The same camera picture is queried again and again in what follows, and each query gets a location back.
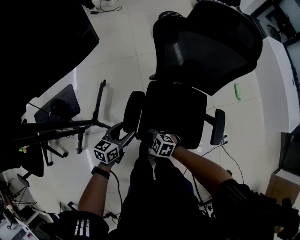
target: mesh backrest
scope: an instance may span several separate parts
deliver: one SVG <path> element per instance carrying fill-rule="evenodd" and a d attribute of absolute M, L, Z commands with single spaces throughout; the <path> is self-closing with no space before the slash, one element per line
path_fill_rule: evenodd
<path fill-rule="evenodd" d="M 153 29 L 156 80 L 189 84 L 213 95 L 256 67 L 262 37 L 236 10 L 201 1 L 185 19 L 158 20 Z"/>

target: power outlet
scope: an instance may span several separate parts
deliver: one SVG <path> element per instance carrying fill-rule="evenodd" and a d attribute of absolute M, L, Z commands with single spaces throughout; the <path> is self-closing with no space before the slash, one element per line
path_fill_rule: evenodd
<path fill-rule="evenodd" d="M 224 133 L 223 133 L 222 145 L 223 145 L 223 146 L 228 145 L 228 135 L 227 135 L 227 132 L 226 132 L 226 131 L 224 131 Z"/>

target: office chair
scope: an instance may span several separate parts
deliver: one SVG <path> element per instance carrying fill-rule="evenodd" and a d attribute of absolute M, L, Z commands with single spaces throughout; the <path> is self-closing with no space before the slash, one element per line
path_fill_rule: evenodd
<path fill-rule="evenodd" d="M 181 145 L 196 149 L 204 121 L 213 126 L 210 143 L 223 138 L 225 113 L 205 113 L 207 96 L 256 67 L 263 39 L 240 12 L 219 2 L 198 2 L 187 18 L 166 15 L 156 21 L 153 38 L 156 73 L 143 92 L 133 92 L 124 115 L 124 131 L 138 128 L 176 134 Z"/>

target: green object on floor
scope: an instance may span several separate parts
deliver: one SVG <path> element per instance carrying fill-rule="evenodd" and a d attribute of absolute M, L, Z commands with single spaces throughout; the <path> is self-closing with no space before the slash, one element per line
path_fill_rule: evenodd
<path fill-rule="evenodd" d="M 240 98 L 240 85 L 238 83 L 234 84 L 234 91 L 235 91 L 235 96 L 236 98 L 241 101 L 242 99 Z"/>

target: fiducial marker cube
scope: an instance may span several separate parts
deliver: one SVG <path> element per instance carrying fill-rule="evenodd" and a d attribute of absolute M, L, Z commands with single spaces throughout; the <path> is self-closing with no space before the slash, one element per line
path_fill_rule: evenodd
<path fill-rule="evenodd" d="M 157 134 L 150 154 L 157 157 L 169 158 L 172 155 L 175 146 L 176 144 L 169 135 Z"/>
<path fill-rule="evenodd" d="M 94 147 L 94 153 L 98 160 L 106 164 L 109 164 L 120 156 L 118 145 L 103 139 Z"/>

